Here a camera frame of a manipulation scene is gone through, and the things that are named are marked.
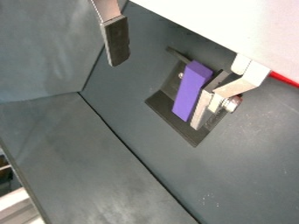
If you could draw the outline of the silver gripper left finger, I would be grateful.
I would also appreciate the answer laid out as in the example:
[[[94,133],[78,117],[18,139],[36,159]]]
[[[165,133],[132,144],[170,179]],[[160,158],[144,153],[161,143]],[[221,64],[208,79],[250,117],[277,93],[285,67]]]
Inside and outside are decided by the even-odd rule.
[[[98,27],[106,50],[106,61],[118,66],[129,57],[126,17],[121,14],[117,0],[89,0],[97,13]]]

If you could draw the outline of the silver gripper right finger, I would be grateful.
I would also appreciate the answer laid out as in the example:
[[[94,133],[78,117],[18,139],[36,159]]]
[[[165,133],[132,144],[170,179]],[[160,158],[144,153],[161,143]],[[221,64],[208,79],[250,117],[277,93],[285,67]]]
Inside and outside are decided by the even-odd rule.
[[[244,55],[237,54],[230,64],[230,72],[238,76],[237,79],[221,85],[220,83],[228,78],[229,74],[220,72],[200,91],[200,98],[190,118],[190,127],[194,130],[200,127],[206,110],[214,113],[218,106],[228,106],[228,111],[233,111],[234,101],[229,102],[229,98],[258,87],[270,69]]]

